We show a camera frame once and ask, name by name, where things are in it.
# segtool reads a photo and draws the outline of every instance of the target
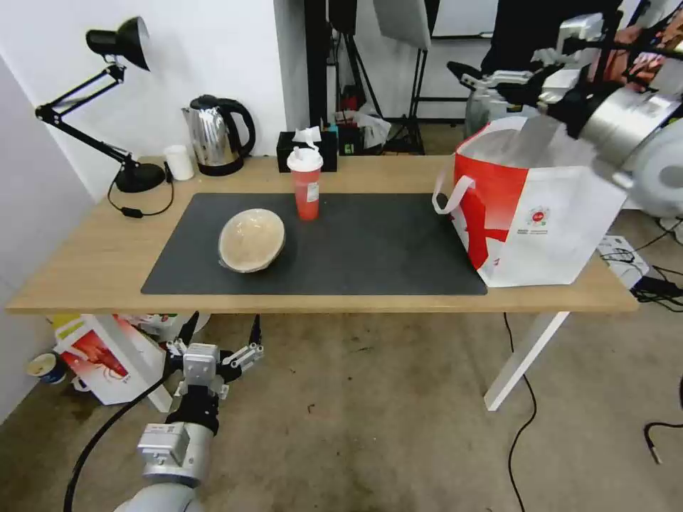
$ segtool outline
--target desk lamp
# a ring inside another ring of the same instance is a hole
[[[101,55],[109,65],[94,77],[65,92],[56,100],[36,108],[36,117],[41,121],[51,124],[62,132],[75,137],[81,142],[85,142],[88,146],[119,162],[121,169],[116,175],[115,183],[121,192],[143,192],[154,188],[164,181],[164,170],[154,164],[141,164],[135,161],[128,151],[94,139],[90,135],[65,123],[64,116],[94,100],[109,89],[123,83],[126,67],[118,62],[118,57],[124,57],[138,68],[149,71],[149,66],[143,52],[143,46],[148,39],[147,27],[139,16],[125,21],[115,32],[102,30],[88,31],[85,34],[85,43],[88,45],[88,48]],[[78,91],[107,76],[114,81],[104,85],[88,96],[73,97]]]

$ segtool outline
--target kettle handle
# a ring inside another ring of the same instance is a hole
[[[226,126],[228,127],[228,132],[234,134],[234,140],[231,143],[236,143],[235,149],[240,154],[241,157],[248,156],[252,149],[254,149],[254,144],[256,143],[256,127],[254,126],[254,120],[251,117],[249,111],[239,103],[239,101],[220,99],[218,103],[218,110],[226,121]],[[242,145],[240,141],[240,135],[237,132],[237,126],[233,120],[232,113],[239,114],[244,120],[244,124],[249,132],[249,139]]]

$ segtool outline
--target wooden table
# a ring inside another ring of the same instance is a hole
[[[323,173],[321,193],[431,192],[447,156],[356,156],[339,159],[336,173]],[[12,313],[84,315],[96,330],[117,339],[115,352],[126,364],[156,380],[121,337],[111,313],[470,313],[537,312],[529,334],[485,395],[496,410],[571,311],[634,311],[637,302],[613,273],[594,257],[571,285],[494,288],[484,296],[287,296],[143,295],[140,293],[159,253],[198,192],[292,193],[291,176],[279,174],[272,158],[251,158],[232,176],[198,175],[175,184],[170,209],[141,220],[125,218],[102,201],[56,251],[50,261],[10,301]],[[119,205],[155,211],[169,200],[169,187],[141,194],[112,194]],[[152,396],[161,409],[165,390]]]

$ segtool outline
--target bag handle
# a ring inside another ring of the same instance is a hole
[[[439,215],[446,215],[447,213],[451,213],[453,210],[455,210],[460,205],[460,201],[462,201],[462,198],[465,196],[467,189],[469,187],[475,187],[475,181],[472,178],[465,175],[461,176],[460,179],[457,180],[455,187],[453,187],[453,192],[450,194],[446,206],[441,208],[438,201],[436,201],[436,197],[439,195],[439,192],[441,192],[441,187],[443,186],[443,181],[446,177],[446,173],[449,171],[449,168],[450,166],[446,166],[441,171],[441,174],[439,174],[439,177],[436,178],[434,193],[432,194],[432,206],[434,207],[434,211]]]

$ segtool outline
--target lamp base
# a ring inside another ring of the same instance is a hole
[[[134,161],[124,165],[116,175],[116,188],[125,193],[145,192],[161,185],[166,179],[164,170],[155,164],[141,164]]]

